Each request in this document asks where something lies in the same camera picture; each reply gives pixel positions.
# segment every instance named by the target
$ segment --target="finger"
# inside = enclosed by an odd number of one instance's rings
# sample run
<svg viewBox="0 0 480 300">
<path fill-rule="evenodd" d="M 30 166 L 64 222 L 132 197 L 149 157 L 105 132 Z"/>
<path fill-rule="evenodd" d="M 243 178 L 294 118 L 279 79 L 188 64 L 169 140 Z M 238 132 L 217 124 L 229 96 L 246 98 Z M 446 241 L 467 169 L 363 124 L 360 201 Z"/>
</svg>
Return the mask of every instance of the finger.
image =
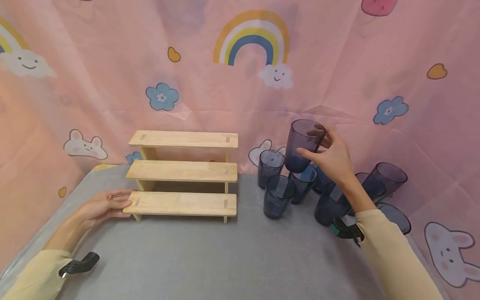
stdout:
<svg viewBox="0 0 480 300">
<path fill-rule="evenodd" d="M 326 135 L 322 140 L 322 142 L 320 143 L 320 146 L 328 149 L 330 148 L 331 145 L 332 145 L 332 139 L 330 138 L 330 136 Z"/>
<path fill-rule="evenodd" d="M 130 206 L 132 202 L 130 200 L 127 201 L 108 201 L 108 208 L 112 210 L 123 209 L 127 206 Z"/>
<path fill-rule="evenodd" d="M 313 160 L 315 158 L 315 153 L 310 152 L 307 149 L 297 148 L 297 153 L 309 160 Z"/>
<path fill-rule="evenodd" d="M 325 129 L 327 130 L 327 134 L 330 136 L 330 139 L 332 139 L 332 143 L 340 138 L 340 136 L 332 126 L 325 125 Z"/>
<path fill-rule="evenodd" d="M 121 210 L 119 211 L 111 211 L 109 214 L 108 214 L 108 217 L 109 218 L 128 218 L 130 217 L 131 214 L 124 214 Z"/>
<path fill-rule="evenodd" d="M 113 190 L 108 191 L 107 193 L 110 194 L 112 197 L 120 196 L 120 195 L 130 195 L 135 190 L 133 189 L 123 189 L 123 190 Z"/>
<path fill-rule="evenodd" d="M 111 200 L 122 202 L 122 201 L 127 201 L 129 198 L 130 198 L 130 196 L 124 195 L 124 196 L 113 197 Z"/>
<path fill-rule="evenodd" d="M 324 130 L 312 129 L 312 130 L 307 131 L 307 136 L 317 136 L 317 137 L 321 137 L 321 136 L 324 136 L 324 135 L 325 135 L 325 131 L 324 131 Z"/>
</svg>

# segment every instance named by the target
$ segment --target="sleeve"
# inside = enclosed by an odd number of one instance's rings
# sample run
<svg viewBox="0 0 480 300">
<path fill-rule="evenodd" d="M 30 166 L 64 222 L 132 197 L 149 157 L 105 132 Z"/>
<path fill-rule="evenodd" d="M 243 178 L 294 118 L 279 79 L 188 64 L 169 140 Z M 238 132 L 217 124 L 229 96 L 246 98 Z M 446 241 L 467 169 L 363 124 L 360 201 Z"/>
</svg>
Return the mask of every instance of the sleeve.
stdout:
<svg viewBox="0 0 480 300">
<path fill-rule="evenodd" d="M 59 271 L 72 261 L 71 253 L 43 250 L 18 275 L 3 300 L 54 300 L 65 282 Z"/>
<path fill-rule="evenodd" d="M 391 300 L 442 300 L 433 280 L 395 223 L 378 209 L 357 213 L 363 254 Z"/>
</svg>

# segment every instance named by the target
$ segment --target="wooden step shelf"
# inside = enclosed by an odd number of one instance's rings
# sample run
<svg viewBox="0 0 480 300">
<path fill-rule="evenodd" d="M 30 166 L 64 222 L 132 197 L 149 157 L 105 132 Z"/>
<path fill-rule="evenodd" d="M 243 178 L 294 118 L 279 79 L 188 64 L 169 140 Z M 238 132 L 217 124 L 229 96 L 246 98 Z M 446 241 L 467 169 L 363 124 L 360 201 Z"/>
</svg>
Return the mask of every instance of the wooden step shelf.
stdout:
<svg viewBox="0 0 480 300">
<path fill-rule="evenodd" d="M 237 182 L 237 164 L 204 161 L 135 160 L 127 178 L 154 181 Z"/>
<path fill-rule="evenodd" d="M 137 221 L 141 215 L 223 216 L 226 223 L 237 215 L 237 196 L 228 194 L 228 184 L 237 182 L 238 170 L 228 161 L 230 150 L 238 148 L 238 134 L 138 130 L 129 145 L 140 148 L 143 160 L 135 160 L 126 175 L 140 192 L 131 194 L 132 205 L 123 211 Z M 160 147 L 224 149 L 225 162 L 159 160 Z M 156 181 L 223 182 L 225 194 L 153 192 Z"/>
<path fill-rule="evenodd" d="M 141 215 L 222 216 L 237 215 L 237 195 L 193 192 L 132 192 L 132 205 L 123 209 L 137 221 Z"/>
</svg>

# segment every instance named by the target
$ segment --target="left hand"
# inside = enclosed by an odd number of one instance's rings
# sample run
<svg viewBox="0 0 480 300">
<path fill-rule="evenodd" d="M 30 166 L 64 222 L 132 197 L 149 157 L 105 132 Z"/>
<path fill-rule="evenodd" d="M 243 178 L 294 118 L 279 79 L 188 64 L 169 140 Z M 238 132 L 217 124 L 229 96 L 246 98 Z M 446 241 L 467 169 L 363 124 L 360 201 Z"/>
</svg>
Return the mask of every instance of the left hand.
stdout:
<svg viewBox="0 0 480 300">
<path fill-rule="evenodd" d="M 84 229 L 90 229 L 106 219 L 119 217 L 128 218 L 122 209 L 132 204 L 128 200 L 130 193 L 135 190 L 114 190 L 98 193 L 80 206 L 71 218 L 80 222 Z"/>
</svg>

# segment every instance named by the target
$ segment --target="gray table cover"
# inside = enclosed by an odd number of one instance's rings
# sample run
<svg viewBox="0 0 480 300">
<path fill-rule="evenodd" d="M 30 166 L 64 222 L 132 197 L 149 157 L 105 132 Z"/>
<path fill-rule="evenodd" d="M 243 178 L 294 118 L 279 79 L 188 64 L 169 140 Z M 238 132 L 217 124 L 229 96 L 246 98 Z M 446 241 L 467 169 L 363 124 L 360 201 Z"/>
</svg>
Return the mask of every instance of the gray table cover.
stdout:
<svg viewBox="0 0 480 300">
<path fill-rule="evenodd" d="M 104 190 L 136 188 L 125 179 L 128 168 L 84 178 L 4 271 L 0 297 L 78 206 Z M 227 224 L 220 217 L 144 216 L 141 222 L 109 220 L 94 228 L 74 255 L 81 259 L 94 251 L 100 261 L 90 273 L 71 276 L 59 299 L 385 299 L 360 249 L 313 218 L 315 193 L 291 205 L 283 219 L 270 220 L 263 215 L 264 191 L 256 176 L 240 175 L 231 190 L 238 194 L 238 216 Z"/>
</svg>

